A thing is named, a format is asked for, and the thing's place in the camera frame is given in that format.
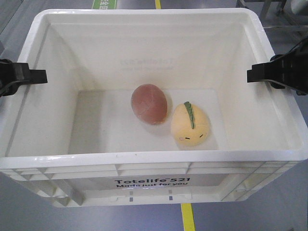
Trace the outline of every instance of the reddish-brown egg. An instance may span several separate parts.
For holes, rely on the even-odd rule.
[[[131,107],[134,114],[147,124],[160,124],[167,116],[165,94],[153,84],[143,84],[134,90]]]

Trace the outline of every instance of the gray floor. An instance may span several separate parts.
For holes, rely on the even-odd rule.
[[[234,7],[235,0],[161,0],[163,9]],[[278,24],[272,4],[264,24]],[[256,13],[261,3],[250,3]],[[34,16],[45,9],[89,9],[92,0],[24,0],[0,34],[0,56],[17,61]],[[152,9],[154,0],[118,0],[118,8]],[[306,17],[297,17],[301,22]],[[276,53],[296,42],[290,33],[267,31]],[[295,96],[308,123],[308,96]],[[308,161],[293,167],[244,202],[193,204],[197,231],[307,230]],[[55,208],[0,174],[0,231],[180,231],[180,205]]]

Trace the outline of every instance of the yellow plush toy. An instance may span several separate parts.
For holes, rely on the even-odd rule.
[[[171,134],[178,144],[196,146],[206,139],[209,130],[205,113],[196,105],[185,102],[174,110]]]

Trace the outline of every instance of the plush toy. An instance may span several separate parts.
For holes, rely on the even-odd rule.
[[[206,139],[209,130],[205,113],[196,105],[185,102],[174,110],[171,134],[178,144],[196,146]]]
[[[160,124],[167,116],[167,100],[164,93],[153,84],[137,87],[131,96],[134,114],[147,124]]]

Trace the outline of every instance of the yellow floor line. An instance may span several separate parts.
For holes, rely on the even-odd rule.
[[[192,204],[181,204],[184,231],[195,231]]]
[[[156,7],[156,9],[162,8],[162,6],[160,5],[160,0],[155,0],[155,7]]]

